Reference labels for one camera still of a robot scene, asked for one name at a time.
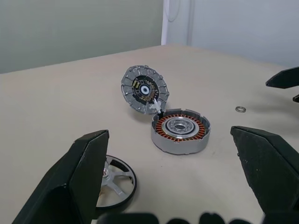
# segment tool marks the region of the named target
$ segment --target white wall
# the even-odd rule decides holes
[[[195,0],[192,46],[299,66],[298,24],[298,0]],[[169,26],[168,33],[177,35],[181,27]]]
[[[169,2],[169,8],[164,9],[164,14],[167,14],[170,20],[176,17],[173,22],[168,22],[166,42],[186,45],[189,21],[189,0],[165,0],[165,2]]]
[[[0,0],[0,73],[161,43],[161,0]]]

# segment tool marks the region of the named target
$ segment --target disassembled motor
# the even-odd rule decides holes
[[[155,114],[151,138],[164,152],[190,154],[203,150],[208,142],[210,122],[191,110],[165,110],[169,96],[161,75],[147,65],[130,67],[121,81],[125,100],[135,110]]]

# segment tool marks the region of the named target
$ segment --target wheel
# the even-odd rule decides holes
[[[127,163],[110,155],[106,158],[94,219],[106,212],[125,210],[137,188],[137,177]]]

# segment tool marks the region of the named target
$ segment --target table surface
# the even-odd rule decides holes
[[[211,122],[206,149],[162,152],[150,138],[151,116],[121,94],[128,67],[146,64],[165,79],[167,108],[192,109]],[[128,163],[138,192],[128,211],[154,213],[164,224],[195,224],[204,211],[226,221],[260,223],[263,212],[248,186],[230,128],[264,129],[299,148],[298,89],[265,82],[282,67],[184,46],[158,46],[0,75],[0,223],[18,214],[46,171],[83,134],[110,131],[108,154]],[[247,108],[246,113],[235,111]]]

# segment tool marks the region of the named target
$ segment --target wire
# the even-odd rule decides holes
[[[169,12],[167,12],[167,10],[166,10],[166,7],[164,7],[164,12],[165,12],[165,14],[166,14],[166,17],[167,17],[167,20],[168,20],[168,22],[174,22],[175,20],[176,20],[176,18],[178,17],[178,13],[179,13],[179,9],[181,8],[181,0],[178,0],[178,10],[177,10],[177,13],[176,13],[176,15],[174,16],[174,18],[172,18],[172,19],[170,19],[169,18]]]

